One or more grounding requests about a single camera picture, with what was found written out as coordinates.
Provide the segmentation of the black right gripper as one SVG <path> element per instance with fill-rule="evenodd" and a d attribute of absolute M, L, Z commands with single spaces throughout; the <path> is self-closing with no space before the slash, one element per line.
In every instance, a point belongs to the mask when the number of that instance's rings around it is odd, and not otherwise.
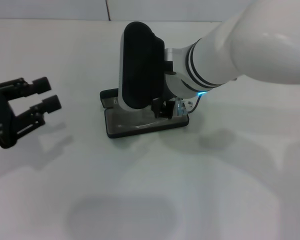
<path fill-rule="evenodd" d="M 154 113 L 155 118 L 160 117 L 162 109 L 162 117 L 171 119 L 173 117 L 173 102 L 176 96 L 173 93 L 163 93 L 162 99 L 155 98 L 151 101 L 151 110 Z"/>

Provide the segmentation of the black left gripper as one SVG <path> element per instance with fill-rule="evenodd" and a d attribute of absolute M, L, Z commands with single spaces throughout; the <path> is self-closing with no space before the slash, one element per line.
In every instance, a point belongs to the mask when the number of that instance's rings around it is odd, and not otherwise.
<path fill-rule="evenodd" d="M 13 147 L 18 139 L 43 126 L 46 123 L 45 113 L 50 114 L 62 108 L 58 96 L 53 95 L 14 118 L 8 101 L 50 90 L 51 85 L 47 77 L 38 78 L 31 84 L 22 77 L 0 83 L 0 146 L 3 149 Z"/>

